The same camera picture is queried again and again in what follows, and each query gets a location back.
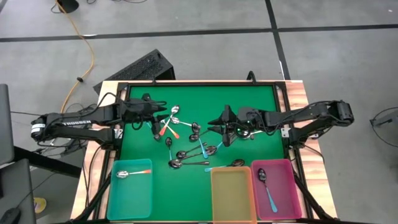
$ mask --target teal plastic bin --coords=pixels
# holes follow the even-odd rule
[[[152,170],[150,159],[115,161],[112,168],[109,191],[108,220],[132,220],[147,218],[152,212],[152,172],[133,174],[125,179],[116,177],[121,170],[138,172]]]

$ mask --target concrete floor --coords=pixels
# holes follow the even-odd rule
[[[82,34],[168,30],[270,28],[262,0],[148,0],[143,4],[98,1],[70,16]],[[398,2],[370,0],[271,1],[278,27],[398,24]],[[8,0],[0,12],[0,38],[75,35],[67,18],[52,14],[52,1]],[[280,33],[291,79],[304,80],[309,101],[345,100],[356,121],[333,128],[320,140],[338,216],[342,220],[397,223],[398,150],[384,144],[369,125],[378,111],[397,106],[397,29]],[[258,79],[280,80],[272,33],[194,35],[91,40],[96,63],[71,103],[97,102],[91,87],[153,49],[159,49],[182,79],[241,79],[253,70]],[[31,113],[59,111],[64,97],[90,65],[80,40],[0,43],[0,83],[10,89],[11,109]],[[12,115],[14,141],[30,150],[32,117]],[[381,136],[393,144],[397,126]],[[62,158],[81,165],[82,153]],[[34,185],[48,175],[32,172]],[[77,180],[55,175],[35,191],[49,200],[38,223],[68,219]]]

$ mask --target metal spoon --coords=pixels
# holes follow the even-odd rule
[[[206,148],[206,153],[207,153],[208,156],[212,156],[212,155],[216,154],[217,150],[218,150],[218,148],[216,146],[208,146]],[[191,155],[191,156],[186,156],[186,157],[183,157],[183,158],[178,158],[177,157],[177,158],[179,160],[183,160],[183,159],[188,159],[188,158],[191,158],[191,157],[194,157],[194,156],[199,156],[199,155],[202,155],[202,154],[203,154],[202,152],[199,152],[199,153],[196,153],[196,154]]]
[[[172,113],[170,114],[169,119],[167,120],[165,126],[159,132],[159,134],[161,136],[163,136],[164,133],[166,132],[166,128],[169,126],[170,119],[173,117],[174,114],[176,114],[179,111],[179,109],[180,109],[179,105],[175,105],[175,106],[172,107],[172,109],[171,109]]]
[[[178,159],[174,159],[169,161],[169,166],[173,167],[174,169],[180,168],[182,165],[210,165],[209,161],[203,161],[203,162],[181,162]]]
[[[116,173],[116,177],[120,178],[120,179],[124,179],[126,177],[128,177],[129,175],[132,174],[150,174],[152,171],[149,170],[144,170],[144,171],[138,171],[138,172],[127,172],[126,170],[121,170],[119,172]]]
[[[167,137],[167,138],[166,138],[166,146],[169,148],[170,160],[173,159],[173,157],[172,157],[172,150],[171,150],[171,148],[170,148],[171,145],[172,145],[172,143],[173,143],[172,138]]]
[[[212,170],[212,168],[237,167],[237,166],[243,166],[243,165],[244,165],[244,160],[243,159],[235,159],[234,161],[232,161],[232,163],[230,165],[206,168],[205,172],[210,172]]]
[[[203,154],[203,158],[205,159],[209,158],[209,155],[206,153],[205,147],[203,147],[203,144],[201,143],[200,137],[198,137],[198,139],[201,146],[201,152]]]
[[[192,123],[192,132],[194,134],[199,134],[200,128],[201,127],[200,127],[200,125],[198,123],[196,123],[196,122]]]
[[[162,120],[162,121],[160,121],[162,124],[166,124],[166,122],[164,121],[164,119]],[[174,137],[176,138],[176,139],[179,139],[180,138],[180,136],[172,129],[172,128],[170,128],[169,126],[167,126],[167,128],[173,133],[173,135],[174,135]]]
[[[199,149],[200,147],[201,146],[199,145],[199,146],[194,147],[193,149],[190,149],[188,151],[178,151],[178,153],[176,153],[175,156],[177,156],[177,159],[183,159],[185,156],[187,156],[188,152],[194,151],[195,149]]]
[[[189,127],[192,126],[192,124],[188,124],[188,123],[182,122],[182,121],[180,121],[180,120],[179,120],[178,118],[176,118],[176,117],[172,117],[171,120],[172,120],[172,123],[173,123],[173,124],[185,124],[185,125],[188,125]]]
[[[200,135],[202,136],[202,135],[206,134],[206,133],[209,132],[209,131],[210,131],[210,130],[207,129],[206,131],[200,133]],[[199,134],[198,134],[198,133],[193,133],[193,134],[189,135],[189,141],[190,141],[190,142],[195,142],[195,141],[197,141],[198,139],[199,139]]]
[[[271,204],[271,209],[272,209],[272,211],[273,211],[274,213],[277,213],[277,212],[278,212],[278,208],[276,207],[276,205],[275,205],[275,203],[274,203],[274,200],[273,200],[272,197],[271,197],[271,193],[269,192],[269,189],[268,189],[267,184],[266,184],[267,174],[266,174],[266,172],[264,171],[264,169],[261,169],[261,168],[258,170],[257,173],[258,173],[258,179],[259,179],[261,182],[263,182],[264,185],[266,186],[267,193],[268,193],[268,198],[269,198],[269,203]]]

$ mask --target yellow plastic bin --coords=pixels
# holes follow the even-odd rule
[[[257,223],[250,168],[212,169],[211,199],[215,223]]]

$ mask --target wooden table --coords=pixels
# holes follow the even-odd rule
[[[150,83],[152,81],[120,81],[123,83],[126,82],[131,82],[131,83]],[[163,83],[163,82],[170,82],[170,83],[175,83],[175,82],[206,82],[205,80],[170,80],[170,81],[157,81],[158,83]],[[208,80],[208,82],[251,82],[249,80]],[[257,82],[280,82],[280,80],[260,80]],[[116,94],[117,92],[117,87],[118,87],[118,81],[105,81],[103,82],[101,93],[99,94],[99,100],[102,99],[102,97],[105,95],[107,92],[111,92]],[[308,105],[308,100],[307,100],[307,95],[305,93],[304,89],[304,84],[302,81],[295,81],[295,80],[289,80],[285,81],[286,88],[287,88],[287,94],[289,97],[289,103],[290,103],[290,109],[295,110],[299,108],[303,108],[304,106]],[[284,110],[284,101],[283,97],[281,94],[281,91],[278,91],[278,97],[279,97],[279,103],[282,111]],[[106,98],[102,102],[102,106],[109,105],[111,103],[114,103],[115,98],[111,95],[106,96]],[[296,123],[296,127],[301,127],[308,122],[301,122],[301,123]],[[309,139],[306,142],[306,145],[320,151],[318,141],[316,140],[311,140]],[[91,159],[93,158],[93,154],[95,150],[98,148],[98,144],[94,141],[90,141],[87,145],[87,150],[86,150],[86,156],[84,160],[84,166],[86,170],[86,176],[88,175],[88,168],[90,166]],[[336,217],[336,210],[335,210],[335,205],[333,203],[333,198],[331,196],[330,192],[330,187],[329,187],[329,182],[328,182],[328,177],[326,176],[326,170],[325,166],[323,165],[322,158],[314,154],[311,151],[308,151],[306,149],[301,149],[301,158],[302,158],[302,163],[303,163],[303,169],[305,173],[305,178],[307,181],[307,187],[308,190],[311,192],[311,194],[314,196],[316,201],[320,204],[320,206],[323,207],[323,209],[331,216]],[[90,188],[89,188],[89,198],[92,199],[92,197],[95,195],[95,193],[98,190],[98,183],[100,181],[100,175],[101,175],[101,169],[103,166],[103,160],[104,160],[104,154],[105,151],[99,150],[94,158],[94,163],[93,167],[91,170],[91,177],[90,177]],[[111,158],[109,161],[108,165],[108,172],[111,170],[112,163],[114,159],[114,153],[111,153]],[[108,202],[108,190],[104,193],[102,203],[101,203],[101,208],[99,212],[99,218],[105,218],[106,217],[106,204]],[[297,192],[299,195],[300,203],[301,203],[301,208],[302,208],[302,213],[303,217],[306,217],[306,211],[305,211],[305,205],[304,205],[304,200],[302,197],[301,192],[297,188]],[[75,218],[80,215],[80,213],[84,210],[85,208],[85,200],[86,200],[86,188],[85,188],[85,180],[83,177],[83,172],[81,173],[80,180],[78,183],[78,188],[76,192],[76,197],[75,197],[75,203],[73,204],[73,209],[72,209],[72,214],[71,218]]]

